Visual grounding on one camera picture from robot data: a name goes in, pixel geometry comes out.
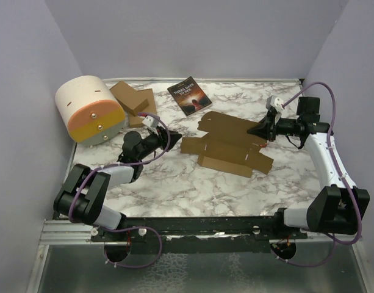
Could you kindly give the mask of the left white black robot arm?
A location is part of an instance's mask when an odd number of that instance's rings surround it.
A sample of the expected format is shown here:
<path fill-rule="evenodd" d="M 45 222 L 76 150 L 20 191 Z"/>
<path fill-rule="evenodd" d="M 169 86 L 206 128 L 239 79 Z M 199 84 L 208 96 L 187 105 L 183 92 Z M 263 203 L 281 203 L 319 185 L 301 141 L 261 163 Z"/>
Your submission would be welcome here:
<path fill-rule="evenodd" d="M 146 138 L 129 131 L 124 135 L 122 152 L 116 163 L 95 169 L 74 165 L 54 200 L 54 212 L 67 216 L 73 223 L 101 226 L 110 239 L 121 240 L 126 234 L 123 223 L 126 216 L 104 205 L 108 189 L 135 182 L 143 166 L 150 163 L 150 160 L 144 161 L 147 156 L 159 148 L 166 153 L 181 138 L 182 134 L 160 126 L 150 130 Z"/>

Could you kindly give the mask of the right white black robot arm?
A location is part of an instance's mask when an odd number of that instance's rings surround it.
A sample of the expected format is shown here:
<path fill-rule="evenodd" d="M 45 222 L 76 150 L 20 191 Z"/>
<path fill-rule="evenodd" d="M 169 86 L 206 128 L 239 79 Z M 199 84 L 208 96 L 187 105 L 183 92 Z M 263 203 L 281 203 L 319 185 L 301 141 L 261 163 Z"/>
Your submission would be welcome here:
<path fill-rule="evenodd" d="M 320 121 L 320 100 L 302 96 L 298 100 L 297 118 L 283 118 L 282 99 L 271 96 L 267 114 L 247 133 L 274 141 L 276 136 L 299 137 L 300 148 L 310 155 L 321 191 L 307 208 L 281 208 L 281 218 L 272 223 L 273 234 L 285 239 L 294 228 L 310 232 L 354 235 L 370 201 L 348 175 L 336 150 L 329 123 Z"/>

